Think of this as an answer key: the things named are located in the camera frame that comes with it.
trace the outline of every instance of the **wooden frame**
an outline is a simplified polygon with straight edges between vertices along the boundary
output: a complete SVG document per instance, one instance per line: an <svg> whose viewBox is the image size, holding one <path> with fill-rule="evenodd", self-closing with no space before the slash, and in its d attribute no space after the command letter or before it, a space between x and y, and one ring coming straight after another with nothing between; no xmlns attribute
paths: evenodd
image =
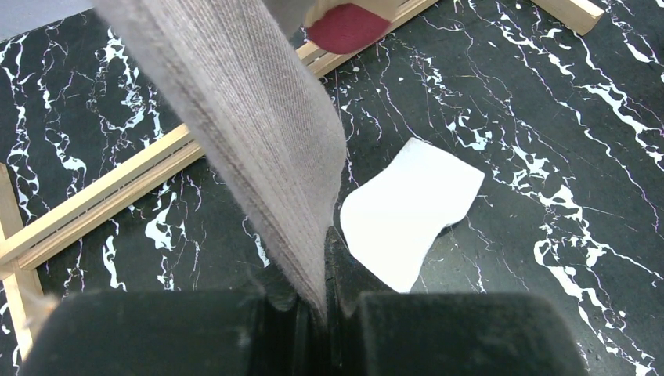
<svg viewBox="0 0 664 376"><path fill-rule="evenodd" d="M589 0L532 0L566 27L585 35L599 22L604 10Z"/></svg>
<svg viewBox="0 0 664 376"><path fill-rule="evenodd" d="M552 15L563 17L561 20L580 34L597 22L590 22L595 9L579 5L586 0L533 1ZM436 2L404 1L388 32ZM297 53L317 78L355 55L328 53L311 42ZM180 125L25 228L6 166L0 164L0 277L24 359L35 335L34 329L27 327L27 319L37 316L34 300L44 296L35 268L202 156L187 127Z"/></svg>

